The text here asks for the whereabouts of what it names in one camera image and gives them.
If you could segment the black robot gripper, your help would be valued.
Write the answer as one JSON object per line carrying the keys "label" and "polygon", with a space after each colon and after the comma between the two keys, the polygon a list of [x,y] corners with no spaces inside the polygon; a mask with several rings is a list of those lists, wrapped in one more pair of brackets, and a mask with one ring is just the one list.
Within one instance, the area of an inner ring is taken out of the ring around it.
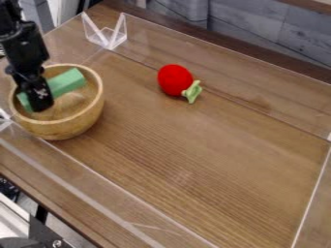
{"label": "black robot gripper", "polygon": [[18,86],[24,85],[26,109],[42,112],[55,103],[48,82],[42,77],[50,52],[36,22],[22,18],[19,0],[0,0],[0,47],[10,62],[6,73]]}

